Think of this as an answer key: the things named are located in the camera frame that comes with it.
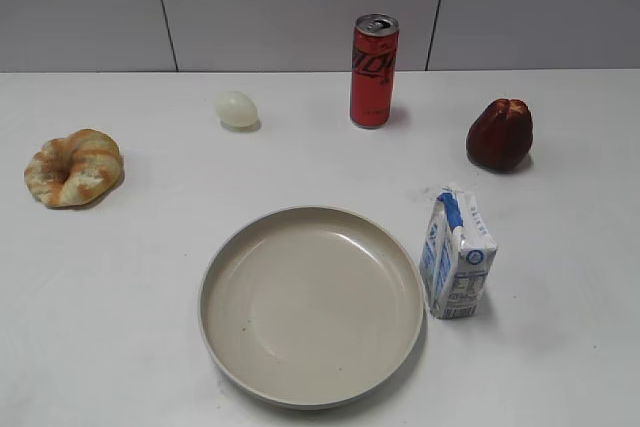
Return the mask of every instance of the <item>plate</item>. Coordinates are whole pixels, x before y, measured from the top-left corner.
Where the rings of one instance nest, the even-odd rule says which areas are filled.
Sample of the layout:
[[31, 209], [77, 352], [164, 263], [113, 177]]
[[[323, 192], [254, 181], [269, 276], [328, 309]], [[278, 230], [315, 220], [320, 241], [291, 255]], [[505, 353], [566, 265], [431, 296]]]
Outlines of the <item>plate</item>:
[[299, 207], [231, 237], [199, 304], [205, 343], [230, 379], [268, 402], [320, 409], [360, 397], [400, 367], [420, 333], [424, 288], [382, 228]]

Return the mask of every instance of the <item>panel seam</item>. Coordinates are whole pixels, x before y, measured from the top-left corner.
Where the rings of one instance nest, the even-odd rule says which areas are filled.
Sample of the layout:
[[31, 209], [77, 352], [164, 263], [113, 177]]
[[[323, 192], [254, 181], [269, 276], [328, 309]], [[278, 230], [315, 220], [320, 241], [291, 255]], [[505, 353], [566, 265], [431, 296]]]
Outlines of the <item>panel seam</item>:
[[178, 59], [176, 58], [176, 49], [173, 46], [173, 37], [171, 35], [171, 28], [169, 27], [169, 17], [167, 16], [167, 9], [164, 5], [164, 0], [160, 0], [162, 6], [162, 16], [164, 17], [164, 25], [167, 29], [167, 36], [169, 37], [169, 47], [171, 47], [171, 56], [173, 57], [173, 65], [176, 72], [180, 72], [178, 69]]
[[436, 35], [436, 29], [438, 27], [438, 17], [440, 16], [440, 6], [442, 5], [442, 0], [438, 0], [438, 5], [436, 6], [436, 13], [433, 16], [433, 25], [431, 26], [431, 38], [429, 39], [429, 50], [427, 51], [427, 63], [424, 66], [424, 70], [429, 70], [429, 62], [431, 61], [431, 52], [433, 50], [433, 40]]

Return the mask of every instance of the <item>can lid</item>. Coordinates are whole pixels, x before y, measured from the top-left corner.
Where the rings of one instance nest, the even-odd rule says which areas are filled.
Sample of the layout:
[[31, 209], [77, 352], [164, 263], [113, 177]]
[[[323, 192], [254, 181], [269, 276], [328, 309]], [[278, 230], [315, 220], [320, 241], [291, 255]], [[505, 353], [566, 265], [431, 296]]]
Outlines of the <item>can lid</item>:
[[367, 14], [358, 17], [356, 29], [366, 35], [386, 37], [387, 35], [395, 34], [400, 29], [400, 25], [390, 15]]

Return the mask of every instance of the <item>milk carton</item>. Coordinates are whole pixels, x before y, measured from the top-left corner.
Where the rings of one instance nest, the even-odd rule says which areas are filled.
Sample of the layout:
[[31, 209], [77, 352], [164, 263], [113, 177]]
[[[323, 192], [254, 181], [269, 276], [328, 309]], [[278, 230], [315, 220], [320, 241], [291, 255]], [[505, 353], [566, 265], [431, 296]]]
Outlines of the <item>milk carton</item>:
[[498, 247], [473, 193], [450, 184], [438, 196], [420, 259], [431, 314], [473, 315]]

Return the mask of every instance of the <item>red soda can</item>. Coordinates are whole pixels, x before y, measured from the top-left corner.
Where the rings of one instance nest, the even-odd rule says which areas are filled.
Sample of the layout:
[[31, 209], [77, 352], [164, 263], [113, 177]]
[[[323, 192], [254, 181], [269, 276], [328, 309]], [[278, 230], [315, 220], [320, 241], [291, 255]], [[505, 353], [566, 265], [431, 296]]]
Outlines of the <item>red soda can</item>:
[[398, 21], [384, 14], [356, 20], [351, 57], [351, 120], [365, 129], [389, 119], [398, 50]]

